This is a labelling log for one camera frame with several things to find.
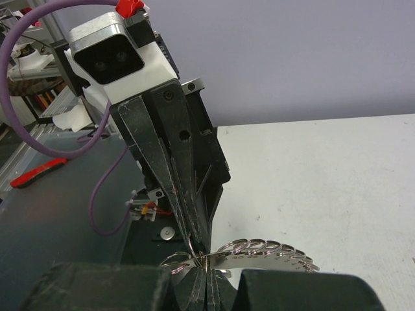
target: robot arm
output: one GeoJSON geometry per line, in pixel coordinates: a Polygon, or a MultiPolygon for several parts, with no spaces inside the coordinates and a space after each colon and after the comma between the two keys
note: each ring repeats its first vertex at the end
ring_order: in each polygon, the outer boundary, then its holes
{"type": "Polygon", "coordinates": [[[126,19],[110,12],[76,27],[68,44],[55,49],[61,61],[62,53],[72,86],[101,110],[111,102],[112,122],[141,167],[149,196],[158,194],[159,206],[173,212],[187,249],[208,253],[230,175],[199,95],[201,81],[179,83],[144,8],[126,19]]]}

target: screw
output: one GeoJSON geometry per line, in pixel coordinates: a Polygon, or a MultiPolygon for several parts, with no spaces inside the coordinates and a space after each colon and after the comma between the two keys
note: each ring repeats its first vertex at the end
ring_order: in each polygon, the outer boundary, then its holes
{"type": "Polygon", "coordinates": [[[188,88],[190,91],[192,91],[192,90],[194,90],[194,89],[196,88],[196,86],[195,86],[195,84],[194,84],[194,83],[189,83],[189,85],[187,86],[187,88],[188,88]]]}
{"type": "Polygon", "coordinates": [[[168,101],[170,101],[174,98],[174,93],[172,91],[166,91],[166,92],[164,92],[163,95],[164,95],[164,99],[168,100],[168,101]]]}

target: black cable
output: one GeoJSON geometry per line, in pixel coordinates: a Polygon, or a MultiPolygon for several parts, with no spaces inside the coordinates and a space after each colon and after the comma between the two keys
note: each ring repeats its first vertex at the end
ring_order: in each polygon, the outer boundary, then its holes
{"type": "MultiPolygon", "coordinates": [[[[4,28],[6,28],[6,29],[8,29],[8,30],[10,30],[10,27],[9,26],[6,26],[1,20],[0,20],[0,24],[4,27],[4,28]]],[[[42,41],[40,41],[40,40],[37,40],[37,39],[35,39],[35,38],[32,38],[32,37],[29,37],[29,36],[25,36],[25,35],[21,35],[21,37],[24,37],[24,38],[27,38],[27,39],[30,39],[30,40],[34,40],[34,41],[37,41],[38,43],[41,43],[41,44],[43,44],[44,46],[46,46],[46,47],[51,47],[49,44],[46,44],[45,42],[42,42],[42,41]]]]}

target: wire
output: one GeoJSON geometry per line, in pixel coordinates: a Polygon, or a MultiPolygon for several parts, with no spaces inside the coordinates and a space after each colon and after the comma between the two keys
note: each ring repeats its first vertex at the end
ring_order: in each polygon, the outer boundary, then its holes
{"type": "Polygon", "coordinates": [[[10,125],[13,127],[16,134],[29,146],[33,149],[49,156],[49,157],[64,157],[66,159],[74,159],[78,156],[81,156],[99,140],[101,133],[104,131],[108,117],[110,116],[110,106],[111,102],[108,101],[107,107],[105,109],[104,115],[102,116],[101,123],[99,124],[99,129],[97,134],[87,142],[82,148],[72,151],[72,152],[63,152],[59,150],[50,149],[35,138],[33,138],[25,127],[20,122],[16,112],[14,111],[12,102],[10,101],[10,93],[8,91],[8,82],[7,82],[7,71],[8,71],[8,62],[10,55],[12,54],[14,45],[20,38],[20,36],[26,31],[26,29],[31,26],[34,22],[50,14],[54,11],[61,10],[63,8],[69,8],[72,6],[78,5],[112,5],[115,6],[118,0],[59,0],[59,1],[49,1],[43,5],[37,6],[29,13],[25,14],[19,21],[13,26],[12,29],[8,32],[6,38],[0,46],[0,103],[3,107],[3,112],[6,118],[9,120],[10,125]]]}
{"type": "MultiPolygon", "coordinates": [[[[8,29],[8,30],[10,30],[11,28],[9,27],[9,26],[6,26],[1,20],[0,20],[0,24],[4,27],[4,28],[6,28],[6,29],[8,29]]],[[[45,43],[45,42],[42,42],[42,41],[40,41],[40,40],[38,40],[38,39],[35,39],[35,38],[32,38],[32,37],[29,37],[29,36],[26,36],[26,35],[24,35],[24,34],[22,34],[22,35],[20,35],[21,37],[24,37],[24,38],[27,38],[27,39],[30,39],[30,40],[33,40],[33,41],[36,41],[36,42],[39,42],[40,44],[43,44],[44,46],[46,46],[46,47],[51,47],[49,44],[47,44],[47,43],[45,43]]]]}
{"type": "Polygon", "coordinates": [[[97,197],[97,194],[98,194],[98,191],[99,191],[100,187],[102,186],[102,184],[104,183],[104,181],[106,180],[106,178],[112,173],[112,171],[121,162],[121,160],[125,156],[127,150],[128,150],[128,147],[125,147],[125,149],[123,150],[123,152],[121,153],[121,155],[115,160],[115,162],[104,173],[104,175],[102,175],[102,177],[100,178],[100,180],[98,180],[98,183],[96,184],[95,188],[92,191],[91,197],[89,198],[89,206],[88,206],[89,224],[91,225],[92,229],[94,229],[94,231],[96,233],[98,233],[99,235],[102,235],[102,236],[109,236],[109,235],[116,234],[124,226],[126,220],[128,219],[128,216],[130,215],[131,203],[128,204],[127,210],[126,210],[125,215],[123,217],[123,220],[120,222],[120,224],[117,227],[115,227],[115,229],[112,229],[110,231],[104,231],[100,227],[98,227],[98,225],[95,223],[95,219],[94,219],[94,215],[93,215],[95,198],[97,197]]]}

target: white paper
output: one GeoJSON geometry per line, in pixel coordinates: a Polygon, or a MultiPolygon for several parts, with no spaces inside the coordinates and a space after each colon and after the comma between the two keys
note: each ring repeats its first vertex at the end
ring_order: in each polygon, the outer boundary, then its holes
{"type": "Polygon", "coordinates": [[[75,133],[92,123],[83,104],[76,105],[71,111],[53,116],[52,120],[60,129],[71,129],[75,133]]]}

